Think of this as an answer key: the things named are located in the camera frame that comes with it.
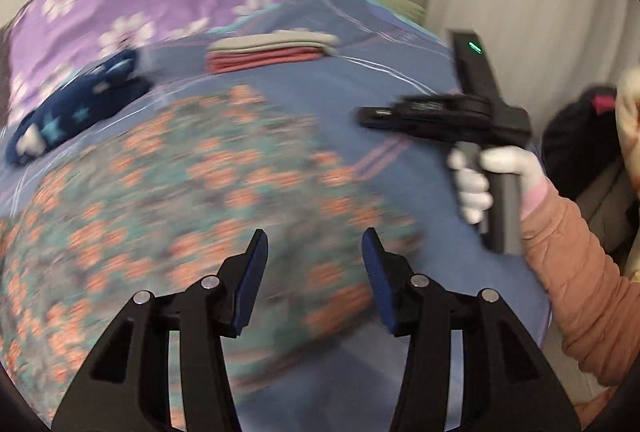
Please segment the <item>white gloved right hand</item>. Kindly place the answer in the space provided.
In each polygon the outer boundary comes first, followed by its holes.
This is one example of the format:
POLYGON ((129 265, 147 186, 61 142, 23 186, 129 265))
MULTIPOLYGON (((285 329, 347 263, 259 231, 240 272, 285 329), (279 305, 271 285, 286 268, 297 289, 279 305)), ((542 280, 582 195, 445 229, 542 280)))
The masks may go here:
POLYGON ((482 221, 484 214, 495 204, 495 196, 489 192, 488 173, 514 174, 520 180, 520 219, 524 221, 546 198, 550 182, 538 158, 529 151, 516 146, 486 149, 478 157, 480 171, 472 168, 471 162, 458 144, 448 156, 448 166, 454 173, 454 184, 462 217, 469 224, 482 221))

